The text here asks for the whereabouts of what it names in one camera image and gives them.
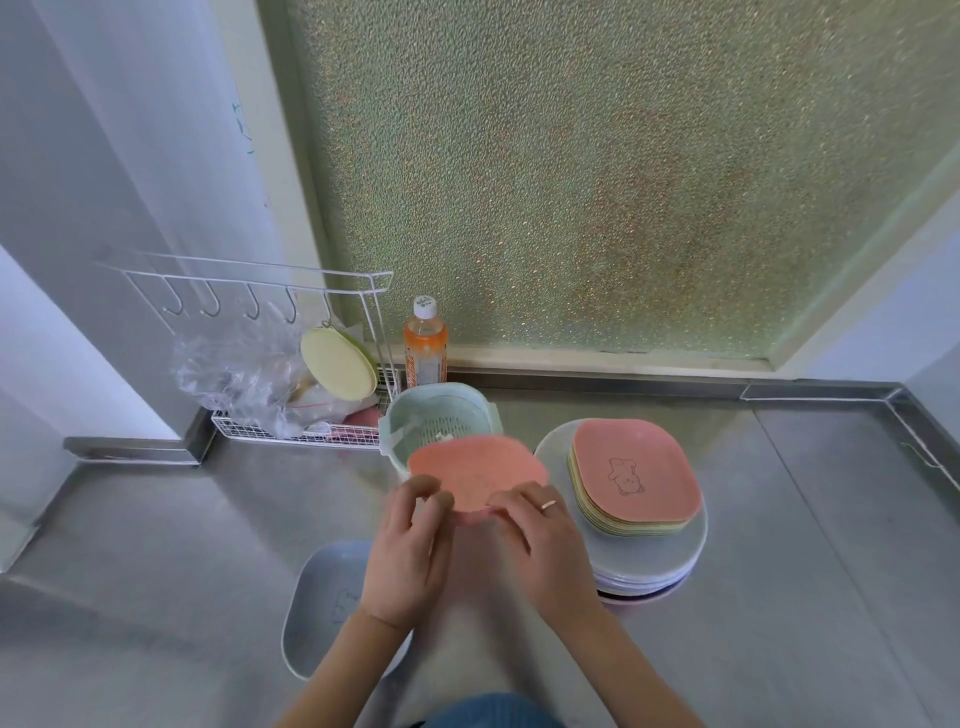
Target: clear plastic bag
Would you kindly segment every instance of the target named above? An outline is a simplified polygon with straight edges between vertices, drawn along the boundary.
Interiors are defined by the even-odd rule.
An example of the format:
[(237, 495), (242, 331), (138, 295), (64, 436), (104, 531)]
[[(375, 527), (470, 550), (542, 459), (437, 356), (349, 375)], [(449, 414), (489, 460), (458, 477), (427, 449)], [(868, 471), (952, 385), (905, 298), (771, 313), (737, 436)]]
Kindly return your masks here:
[(300, 356), (303, 328), (271, 305), (255, 320), (233, 324), (215, 338), (178, 336), (173, 372), (179, 388), (210, 410), (273, 437), (297, 437), (317, 423), (337, 424), (376, 403), (338, 400), (317, 384)]

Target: colander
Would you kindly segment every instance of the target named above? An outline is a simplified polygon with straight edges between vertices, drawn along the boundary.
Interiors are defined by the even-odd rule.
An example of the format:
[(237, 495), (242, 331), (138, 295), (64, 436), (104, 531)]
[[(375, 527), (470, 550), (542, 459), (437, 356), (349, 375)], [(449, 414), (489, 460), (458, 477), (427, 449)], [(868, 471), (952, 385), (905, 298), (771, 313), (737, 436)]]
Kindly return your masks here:
[(407, 459), (424, 445), (503, 433), (496, 405), (457, 382), (411, 387), (391, 402), (379, 425), (380, 452), (405, 478), (410, 477)]

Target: person's left hand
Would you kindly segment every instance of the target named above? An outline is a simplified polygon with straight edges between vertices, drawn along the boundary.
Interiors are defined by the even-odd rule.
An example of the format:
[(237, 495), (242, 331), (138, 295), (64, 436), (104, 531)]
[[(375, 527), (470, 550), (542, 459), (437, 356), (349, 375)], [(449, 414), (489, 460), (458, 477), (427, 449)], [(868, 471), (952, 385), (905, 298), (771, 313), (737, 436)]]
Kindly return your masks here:
[[(426, 504), (412, 522), (417, 498)], [(373, 540), (359, 609), (408, 633), (446, 582), (453, 548), (453, 495), (432, 475), (417, 475), (387, 496)]]

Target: hanging yellow pad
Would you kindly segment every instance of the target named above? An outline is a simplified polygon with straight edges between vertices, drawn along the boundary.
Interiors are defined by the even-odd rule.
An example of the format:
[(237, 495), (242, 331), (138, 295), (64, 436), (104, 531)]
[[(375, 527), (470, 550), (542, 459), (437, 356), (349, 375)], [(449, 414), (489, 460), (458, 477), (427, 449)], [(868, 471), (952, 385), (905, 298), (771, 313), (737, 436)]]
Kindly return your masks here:
[(336, 328), (311, 328), (300, 339), (300, 353), (310, 374), (341, 400), (361, 400), (376, 389), (371, 356)]

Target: plastic bottle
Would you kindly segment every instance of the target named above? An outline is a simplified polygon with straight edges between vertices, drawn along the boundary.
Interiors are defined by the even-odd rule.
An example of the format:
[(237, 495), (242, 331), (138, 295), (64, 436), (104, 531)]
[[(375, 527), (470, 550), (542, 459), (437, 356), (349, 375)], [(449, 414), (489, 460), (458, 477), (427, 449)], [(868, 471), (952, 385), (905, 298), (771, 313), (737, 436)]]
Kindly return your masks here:
[(414, 298), (414, 315), (403, 326), (407, 386), (446, 381), (446, 324), (432, 296)]

